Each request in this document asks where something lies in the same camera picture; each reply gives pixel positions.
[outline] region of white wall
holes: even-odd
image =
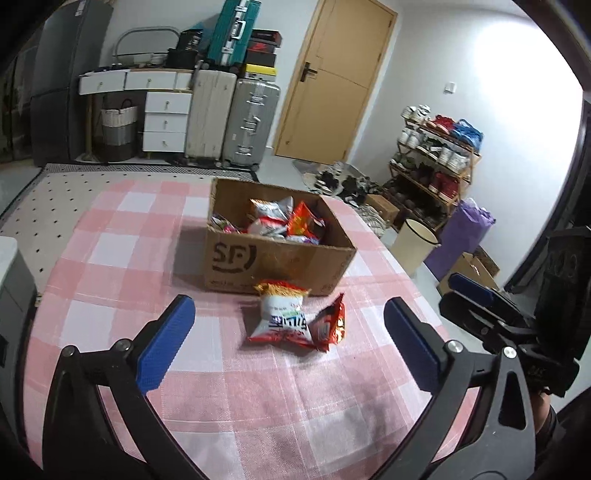
[[[443,93],[456,82],[454,95]],[[570,165],[582,90],[528,19],[485,10],[405,7],[404,22],[363,138],[350,159],[389,177],[406,105],[466,118],[483,131],[470,196],[497,218],[482,246],[503,284],[547,221]]]
[[[272,144],[275,137],[285,94],[296,67],[297,57],[317,1],[262,0],[255,28],[279,30],[283,36],[283,44],[281,49],[277,51],[277,63],[275,65],[278,73],[277,85],[281,88],[282,94],[271,128],[268,145]],[[117,0],[111,23],[107,29],[105,43],[103,44],[101,62],[103,65],[112,63],[111,54],[114,44],[119,36],[130,28],[166,25],[185,30],[200,21],[219,14],[223,3],[223,0]],[[399,11],[398,0],[384,0],[382,3],[394,11]],[[393,46],[394,43],[391,42],[389,55]],[[381,77],[384,76],[388,57],[383,63],[384,68]]]

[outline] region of teal suitcase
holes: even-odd
[[[210,67],[242,64],[260,8],[258,0],[226,0],[207,54]]]

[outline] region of black box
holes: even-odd
[[[276,58],[277,55],[274,53],[247,50],[244,63],[250,63],[251,65],[261,65],[263,67],[274,67]]]
[[[283,38],[277,30],[253,30],[251,40],[266,40],[275,44],[277,48],[281,47]]]

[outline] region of metal screw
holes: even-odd
[[[72,346],[72,345],[68,345],[65,346],[62,350],[61,350],[61,355],[62,356],[72,356],[74,355],[74,352],[76,351],[76,347]]]
[[[464,350],[464,346],[457,340],[452,340],[451,342],[447,343],[447,349],[450,352],[460,353],[462,350]]]
[[[129,350],[131,347],[131,340],[128,340],[127,338],[124,338],[123,340],[118,340],[117,343],[115,344],[115,350],[118,350],[120,352],[126,352],[127,350]]]
[[[511,346],[506,346],[505,348],[503,348],[503,353],[507,358],[515,358],[517,356],[517,352]]]

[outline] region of door handle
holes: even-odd
[[[303,72],[301,72],[301,79],[300,79],[300,81],[301,81],[301,82],[305,82],[305,81],[306,81],[306,78],[307,78],[307,76],[308,76],[308,74],[309,74],[309,73],[316,74],[316,73],[318,73],[318,70],[312,70],[312,69],[310,68],[310,62],[309,62],[309,61],[307,61],[307,62],[306,62],[306,64],[304,65],[304,70],[303,70]]]

